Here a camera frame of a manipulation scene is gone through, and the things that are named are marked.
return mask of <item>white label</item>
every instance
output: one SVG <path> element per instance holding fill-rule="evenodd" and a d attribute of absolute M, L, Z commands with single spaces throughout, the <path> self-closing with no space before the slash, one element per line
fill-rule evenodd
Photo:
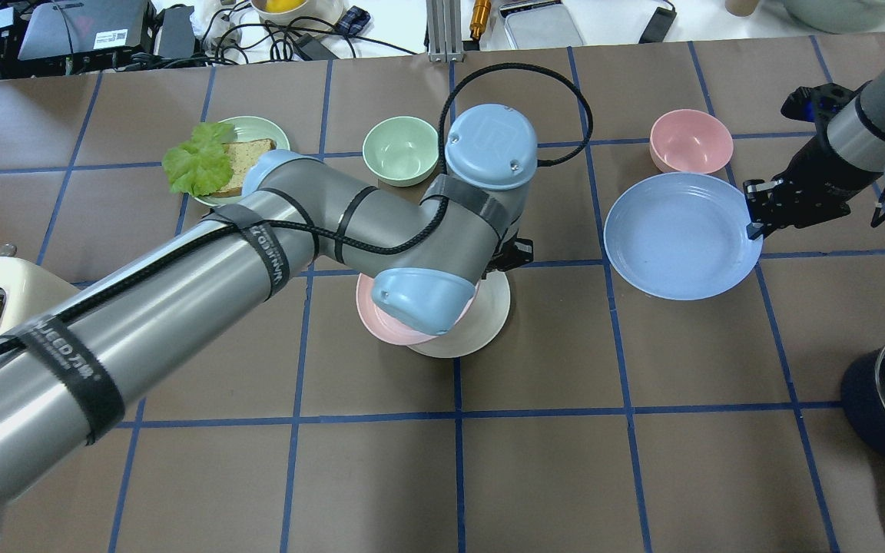
<path fill-rule="evenodd" d="M 124 46 L 125 39 L 129 36 L 129 29 L 123 28 L 120 31 L 99 32 L 94 36 L 94 49 L 113 48 L 115 46 Z"/>

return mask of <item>blue joint cap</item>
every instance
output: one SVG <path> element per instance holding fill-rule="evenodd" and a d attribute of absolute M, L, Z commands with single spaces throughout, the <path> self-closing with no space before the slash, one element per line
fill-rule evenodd
<path fill-rule="evenodd" d="M 442 270 L 400 267 L 375 277 L 371 299 L 410 328 L 441 336 L 456 324 L 475 290 L 469 280 Z"/>
<path fill-rule="evenodd" d="M 467 109 L 446 137 L 446 165 L 484 190 L 511 190 L 538 169 L 538 136 L 528 118 L 500 104 Z"/>
<path fill-rule="evenodd" d="M 245 175 L 245 181 L 241 183 L 241 196 L 249 196 L 250 193 L 257 190 L 257 187 L 261 185 L 261 181 L 268 176 L 268 173 L 275 171 L 275 169 L 282 167 L 282 165 L 288 164 L 289 161 L 295 160 L 319 161 L 315 157 L 309 157 L 309 155 L 296 154 L 295 151 L 266 151 L 266 153 L 259 157 L 255 167 L 249 169 L 248 174 Z"/>

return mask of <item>lettuce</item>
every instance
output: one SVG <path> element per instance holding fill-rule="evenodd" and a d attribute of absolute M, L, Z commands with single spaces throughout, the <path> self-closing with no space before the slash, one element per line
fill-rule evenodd
<path fill-rule="evenodd" d="M 231 123 L 200 123 L 189 141 L 166 151 L 162 171 L 169 179 L 169 190 L 207 196 L 227 184 L 234 171 L 224 141 L 233 131 Z"/>

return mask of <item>pink bowl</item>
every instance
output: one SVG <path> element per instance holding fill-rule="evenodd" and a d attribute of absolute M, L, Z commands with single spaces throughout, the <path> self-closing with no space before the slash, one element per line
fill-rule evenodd
<path fill-rule="evenodd" d="M 651 160 L 661 171 L 714 173 L 733 157 L 733 135 L 719 119 L 695 109 L 675 109 L 651 127 Z"/>
<path fill-rule="evenodd" d="M 411 326 L 405 325 L 405 323 L 384 313 L 371 299 L 371 289 L 373 286 L 375 286 L 375 280 L 371 276 L 361 274 L 358 277 L 356 291 L 357 314 L 361 316 L 361 323 L 364 323 L 364 328 L 369 333 L 372 333 L 373 336 L 382 340 L 382 342 L 387 342 L 394 346 L 415 346 L 418 343 L 427 343 L 429 340 L 438 337 L 424 335 L 419 330 L 412 329 Z M 473 298 L 466 302 L 466 307 L 460 313 L 459 319 L 466 315 L 466 311 L 470 308 L 471 303 L 473 303 Z"/>

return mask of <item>yellow object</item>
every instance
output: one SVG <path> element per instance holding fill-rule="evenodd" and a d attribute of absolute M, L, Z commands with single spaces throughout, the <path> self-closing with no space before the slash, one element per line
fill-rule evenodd
<path fill-rule="evenodd" d="M 294 10 L 302 6 L 305 2 L 306 0 L 266 0 L 266 3 L 264 3 L 264 11 L 280 14 L 282 12 Z"/>
<path fill-rule="evenodd" d="M 470 38 L 480 41 L 484 31 L 487 31 L 487 20 L 491 17 L 491 0 L 477 0 L 473 5 L 473 15 L 470 18 Z"/>

